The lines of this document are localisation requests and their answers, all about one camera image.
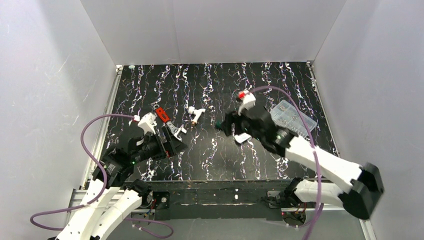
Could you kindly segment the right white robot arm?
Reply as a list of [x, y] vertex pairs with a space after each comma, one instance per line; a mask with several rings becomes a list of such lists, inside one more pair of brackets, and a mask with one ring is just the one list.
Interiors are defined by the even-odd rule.
[[337, 157], [296, 132], [276, 124], [264, 107], [236, 110], [216, 124], [226, 136], [248, 134], [270, 153], [299, 163], [328, 179], [328, 182], [295, 178], [283, 191], [283, 199], [293, 204], [323, 203], [344, 208], [352, 216], [368, 220], [385, 188], [380, 169], [367, 162], [360, 165]]

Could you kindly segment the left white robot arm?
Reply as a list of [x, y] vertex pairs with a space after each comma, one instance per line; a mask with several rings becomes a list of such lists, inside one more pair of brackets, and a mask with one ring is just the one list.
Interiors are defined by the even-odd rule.
[[79, 206], [57, 240], [105, 240], [130, 213], [139, 208], [153, 209], [156, 204], [152, 186], [140, 179], [125, 185], [135, 165], [146, 160], [162, 160], [183, 152], [188, 146], [162, 127], [165, 140], [154, 128], [143, 128], [138, 136], [110, 146]]

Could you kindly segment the white remote control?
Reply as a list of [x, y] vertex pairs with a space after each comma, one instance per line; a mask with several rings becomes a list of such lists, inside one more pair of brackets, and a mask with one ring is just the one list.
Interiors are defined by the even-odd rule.
[[250, 140], [252, 138], [251, 135], [247, 134], [247, 133], [241, 133], [241, 134], [235, 134], [233, 135], [234, 141], [237, 144], [243, 144], [244, 142]]

